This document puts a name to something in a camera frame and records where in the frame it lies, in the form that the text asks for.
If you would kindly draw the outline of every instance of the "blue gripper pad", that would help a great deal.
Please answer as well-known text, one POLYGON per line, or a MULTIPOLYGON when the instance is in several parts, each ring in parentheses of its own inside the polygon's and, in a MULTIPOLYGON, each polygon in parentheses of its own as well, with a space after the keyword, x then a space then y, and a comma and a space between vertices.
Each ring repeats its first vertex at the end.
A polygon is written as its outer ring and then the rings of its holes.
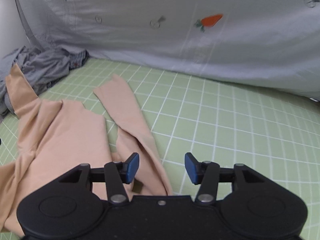
POLYGON ((184 166, 187 170, 191 182, 195 185, 199 184, 199 177, 196 171, 196 164, 190 159, 188 153, 186 153, 186 155, 184 156, 184 166))
POLYGON ((136 154, 133 159, 128 163, 126 184, 130 184, 139 168, 139 154, 136 154))

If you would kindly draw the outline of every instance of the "orange carrot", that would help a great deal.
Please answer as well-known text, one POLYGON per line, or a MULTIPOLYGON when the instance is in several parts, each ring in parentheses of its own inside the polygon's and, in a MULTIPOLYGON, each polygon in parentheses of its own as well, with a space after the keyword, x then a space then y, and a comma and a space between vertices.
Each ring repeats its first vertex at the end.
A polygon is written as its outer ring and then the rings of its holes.
POLYGON ((204 27, 212 27, 214 26, 221 18, 223 17, 223 14, 216 14, 212 15, 206 18, 203 18, 201 20, 201 23, 204 27))

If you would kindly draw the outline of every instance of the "beige fabric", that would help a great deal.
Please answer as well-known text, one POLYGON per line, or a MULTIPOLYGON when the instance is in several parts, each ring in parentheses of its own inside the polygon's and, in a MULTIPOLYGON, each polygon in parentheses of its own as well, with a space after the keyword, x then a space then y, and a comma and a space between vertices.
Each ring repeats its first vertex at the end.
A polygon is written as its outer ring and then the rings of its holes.
MULTIPOLYGON (((103 167, 112 160, 124 161, 132 152, 140 154, 136 178, 142 194, 171 195, 164 168, 159 162, 154 139, 135 97, 119 76, 96 88, 94 93, 119 125, 117 153, 111 154, 104 117, 86 110, 78 101, 41 100, 17 65, 6 77, 10 101, 19 120, 16 161, 0 167, 0 229, 23 235, 16 209, 31 192, 79 165, 103 167)), ((129 197, 132 185, 125 186, 129 197)), ((103 183, 93 192, 106 199, 103 183)))

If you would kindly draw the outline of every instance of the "gray clothing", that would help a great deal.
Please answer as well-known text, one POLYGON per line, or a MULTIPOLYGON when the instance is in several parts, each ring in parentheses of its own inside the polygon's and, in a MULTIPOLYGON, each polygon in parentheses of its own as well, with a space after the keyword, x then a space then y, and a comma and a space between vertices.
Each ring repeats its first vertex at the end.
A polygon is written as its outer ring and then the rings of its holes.
POLYGON ((68 75, 69 70, 81 67, 87 58, 86 50, 71 54, 59 47, 41 52, 23 46, 0 59, 0 115, 5 115, 8 110, 14 112, 5 85, 5 77, 13 64, 18 64, 35 93, 40 95, 68 75))

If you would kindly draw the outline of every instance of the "mattress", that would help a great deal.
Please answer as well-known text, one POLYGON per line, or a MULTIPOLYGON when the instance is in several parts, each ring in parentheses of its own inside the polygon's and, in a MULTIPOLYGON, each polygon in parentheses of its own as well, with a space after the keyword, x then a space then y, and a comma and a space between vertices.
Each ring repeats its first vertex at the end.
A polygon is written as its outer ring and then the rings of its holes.
MULTIPOLYGON (((122 76, 132 88, 155 137, 174 193, 195 196, 184 168, 184 154, 222 167, 245 163, 299 195, 309 210, 305 239, 320 239, 320 107, 309 99, 276 90, 215 82, 150 67, 89 59, 86 65, 41 95, 49 100, 79 100, 104 115, 111 150, 117 126, 92 93, 122 76)), ((0 164, 17 155, 18 119, 0 125, 0 164)), ((218 198, 231 192, 220 184, 218 198)), ((4 233, 0 240, 17 239, 4 233)))

